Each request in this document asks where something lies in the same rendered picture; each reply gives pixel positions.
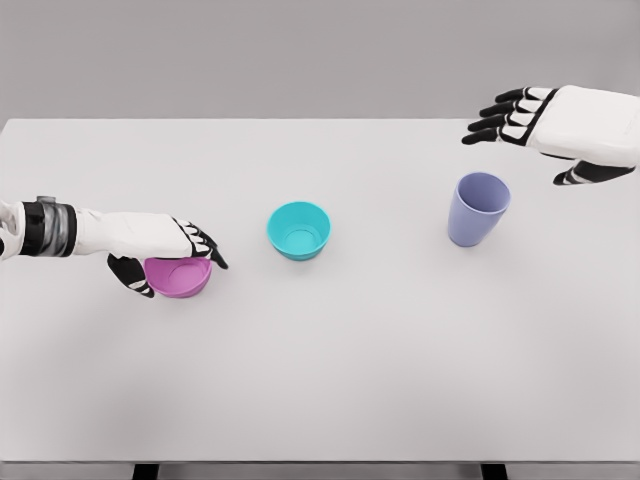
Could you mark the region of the lavender cup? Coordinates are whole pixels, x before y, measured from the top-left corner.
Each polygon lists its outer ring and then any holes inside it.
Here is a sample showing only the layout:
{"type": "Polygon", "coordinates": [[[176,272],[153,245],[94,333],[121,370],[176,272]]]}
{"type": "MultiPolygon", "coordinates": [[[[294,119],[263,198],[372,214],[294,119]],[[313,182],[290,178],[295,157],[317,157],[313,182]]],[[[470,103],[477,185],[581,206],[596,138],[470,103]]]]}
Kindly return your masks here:
{"type": "Polygon", "coordinates": [[[471,172],[457,182],[447,232],[461,247],[478,245],[494,229],[511,203],[511,191],[499,177],[471,172]]]}

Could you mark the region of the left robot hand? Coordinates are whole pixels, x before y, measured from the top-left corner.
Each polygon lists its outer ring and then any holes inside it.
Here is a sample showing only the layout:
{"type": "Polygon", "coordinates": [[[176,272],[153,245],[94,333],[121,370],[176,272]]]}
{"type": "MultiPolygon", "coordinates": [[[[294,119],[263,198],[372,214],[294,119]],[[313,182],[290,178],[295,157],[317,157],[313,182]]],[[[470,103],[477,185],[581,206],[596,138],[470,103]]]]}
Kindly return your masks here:
{"type": "Polygon", "coordinates": [[[146,298],[155,296],[142,260],[147,258],[206,258],[227,270],[218,244],[194,223],[168,214],[125,213],[117,215],[110,233],[107,265],[129,290],[146,298]]]}

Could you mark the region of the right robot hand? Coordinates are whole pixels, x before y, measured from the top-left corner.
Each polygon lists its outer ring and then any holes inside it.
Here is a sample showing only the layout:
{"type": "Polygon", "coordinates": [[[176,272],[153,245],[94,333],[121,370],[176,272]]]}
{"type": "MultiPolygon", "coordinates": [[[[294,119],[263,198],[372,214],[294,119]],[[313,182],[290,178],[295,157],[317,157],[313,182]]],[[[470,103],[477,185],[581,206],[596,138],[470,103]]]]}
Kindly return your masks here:
{"type": "Polygon", "coordinates": [[[484,142],[569,161],[556,186],[615,180],[640,168],[640,97],[575,85],[509,90],[479,111],[461,139],[484,142]]]}

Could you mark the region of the pink bowl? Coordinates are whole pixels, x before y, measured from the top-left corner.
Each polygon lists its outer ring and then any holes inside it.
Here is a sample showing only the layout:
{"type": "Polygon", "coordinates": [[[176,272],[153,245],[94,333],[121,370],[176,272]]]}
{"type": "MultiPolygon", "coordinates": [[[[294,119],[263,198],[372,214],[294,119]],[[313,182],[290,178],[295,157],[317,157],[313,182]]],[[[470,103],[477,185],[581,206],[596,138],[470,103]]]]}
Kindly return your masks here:
{"type": "Polygon", "coordinates": [[[209,282],[212,262],[206,258],[159,259],[143,261],[149,285],[169,298],[190,298],[209,282]]]}

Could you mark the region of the teal bowl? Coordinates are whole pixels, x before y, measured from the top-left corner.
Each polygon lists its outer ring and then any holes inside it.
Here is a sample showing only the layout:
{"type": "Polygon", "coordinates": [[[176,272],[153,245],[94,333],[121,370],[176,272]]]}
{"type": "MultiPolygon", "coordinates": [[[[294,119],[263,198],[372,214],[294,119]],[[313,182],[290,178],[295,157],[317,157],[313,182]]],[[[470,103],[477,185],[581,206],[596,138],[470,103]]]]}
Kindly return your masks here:
{"type": "Polygon", "coordinates": [[[266,225],[274,249],[289,260],[313,259],[324,249],[332,231],[329,215],[320,206],[294,201],[275,209],[266,225]]]}

